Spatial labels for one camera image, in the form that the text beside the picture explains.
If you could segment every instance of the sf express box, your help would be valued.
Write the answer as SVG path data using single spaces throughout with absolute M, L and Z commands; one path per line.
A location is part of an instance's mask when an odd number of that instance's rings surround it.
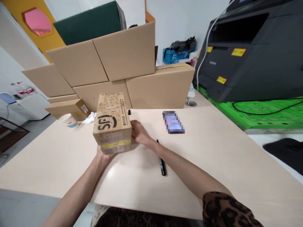
M 104 154 L 130 150 L 132 126 L 122 92 L 100 94 L 93 136 Z

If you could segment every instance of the cardboard box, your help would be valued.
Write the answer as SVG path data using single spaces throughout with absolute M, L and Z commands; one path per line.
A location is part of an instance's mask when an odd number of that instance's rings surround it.
M 25 70 L 22 73 L 48 97 L 75 94 L 54 64 Z
M 65 45 L 70 45 L 126 29 L 126 21 L 113 1 L 57 21 L 54 27 Z
M 155 23 L 93 39 L 110 81 L 155 73 Z
M 156 67 L 152 75 L 126 79 L 133 108 L 184 108 L 194 72 L 190 65 L 178 63 Z
M 82 99 L 54 102 L 46 107 L 45 110 L 57 119 L 65 114 L 71 114 L 76 121 L 85 120 L 91 113 Z
M 93 136 L 104 154 L 130 150 L 132 126 L 123 93 L 100 94 Z
M 97 84 L 90 84 L 73 88 L 76 94 L 87 104 L 91 111 L 96 112 L 98 106 L 99 95 L 109 93 L 124 94 L 127 109 L 132 108 L 125 80 L 109 81 Z
M 48 98 L 49 103 L 54 103 L 54 102 L 62 102 L 62 101 L 68 101 L 68 100 L 74 100 L 74 99 L 79 99 L 79 97 L 74 94 L 74 95 L 67 95 L 67 96 L 57 96 L 57 97 L 51 97 Z
M 72 87 L 108 81 L 92 40 L 46 53 Z

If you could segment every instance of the green board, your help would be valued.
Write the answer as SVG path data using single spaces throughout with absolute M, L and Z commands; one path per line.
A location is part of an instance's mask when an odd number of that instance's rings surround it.
M 65 45 L 126 29 L 124 13 L 116 1 L 54 23 Z
M 303 103 L 271 115 L 251 115 L 237 111 L 232 105 L 233 102 L 217 102 L 213 100 L 202 86 L 199 86 L 199 93 L 244 131 L 248 129 L 303 128 Z M 244 112 L 267 114 L 301 101 L 303 101 L 303 97 L 302 99 L 238 102 L 235 103 L 235 106 Z

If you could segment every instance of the wooden table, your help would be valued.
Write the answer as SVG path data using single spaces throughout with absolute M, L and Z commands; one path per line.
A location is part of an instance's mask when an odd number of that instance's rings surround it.
M 150 136 L 201 167 L 249 207 L 264 226 L 301 226 L 303 186 L 200 94 L 197 107 L 176 109 L 185 134 L 169 135 L 163 109 L 133 109 Z M 0 169 L 0 188 L 63 197 L 91 163 L 93 124 L 71 130 L 56 121 Z M 143 145 L 118 154 L 91 202 L 202 219 L 197 198 Z

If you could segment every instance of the blue basket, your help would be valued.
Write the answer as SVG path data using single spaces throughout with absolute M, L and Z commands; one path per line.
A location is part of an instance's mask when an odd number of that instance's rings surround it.
M 196 47 L 191 50 L 184 48 L 184 50 L 182 52 L 176 52 L 174 50 L 169 50 L 168 48 L 164 48 L 163 49 L 163 63 L 166 65 L 179 63 L 180 59 L 189 58 L 189 53 L 194 52 L 195 50 L 196 50 Z

